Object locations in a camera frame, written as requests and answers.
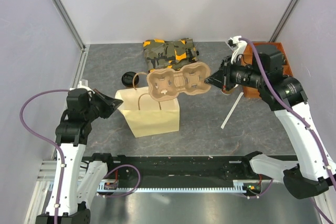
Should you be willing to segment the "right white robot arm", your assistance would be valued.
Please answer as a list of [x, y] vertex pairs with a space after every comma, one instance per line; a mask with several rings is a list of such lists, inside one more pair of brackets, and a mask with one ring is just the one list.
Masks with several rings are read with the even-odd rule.
[[237, 85], [255, 88], [283, 125], [297, 161], [282, 161], [255, 151], [243, 157], [241, 174], [248, 179], [257, 174], [283, 183], [297, 199], [314, 197], [328, 191], [335, 179], [335, 162], [328, 155], [316, 132], [308, 98], [301, 83], [284, 74], [285, 59], [275, 45], [256, 46], [259, 59], [242, 65], [246, 45], [231, 45], [232, 55], [223, 59], [219, 70], [205, 83], [223, 91]]

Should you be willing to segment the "brown paper bag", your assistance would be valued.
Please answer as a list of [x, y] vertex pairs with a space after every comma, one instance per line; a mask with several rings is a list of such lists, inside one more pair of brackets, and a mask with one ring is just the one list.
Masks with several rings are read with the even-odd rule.
[[115, 98], [123, 103], [118, 110], [125, 118], [134, 137], [177, 132], [180, 129], [180, 105], [177, 98], [158, 102], [149, 95], [149, 88], [138, 88], [133, 78], [133, 88], [118, 90]]

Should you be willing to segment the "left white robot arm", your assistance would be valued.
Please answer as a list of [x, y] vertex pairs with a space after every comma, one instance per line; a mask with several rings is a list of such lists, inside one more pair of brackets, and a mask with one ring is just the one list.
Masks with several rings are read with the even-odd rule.
[[115, 165], [111, 154], [94, 154], [82, 180], [80, 165], [86, 149], [91, 124], [97, 118], [107, 119], [123, 103], [98, 90], [77, 88], [68, 92], [67, 108], [55, 130], [57, 167], [46, 212], [36, 223], [89, 223], [90, 206], [103, 178], [111, 178]]

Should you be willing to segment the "black plastic cup lid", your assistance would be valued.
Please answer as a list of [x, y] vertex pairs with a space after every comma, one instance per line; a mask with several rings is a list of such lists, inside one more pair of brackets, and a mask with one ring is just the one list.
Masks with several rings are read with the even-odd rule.
[[125, 72], [122, 77], [121, 77], [121, 82], [122, 84], [125, 85], [130, 85], [133, 84], [133, 78], [135, 77], [135, 72], [133, 71], [127, 71]]

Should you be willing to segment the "brown pulp cup carrier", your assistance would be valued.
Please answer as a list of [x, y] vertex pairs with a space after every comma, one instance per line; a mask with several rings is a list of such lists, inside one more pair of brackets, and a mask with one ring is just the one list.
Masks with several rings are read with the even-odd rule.
[[196, 62], [183, 66], [180, 70], [157, 69], [147, 75], [149, 95], [158, 102], [177, 98], [180, 93], [198, 95], [208, 92], [211, 86], [205, 79], [211, 75], [209, 66]]

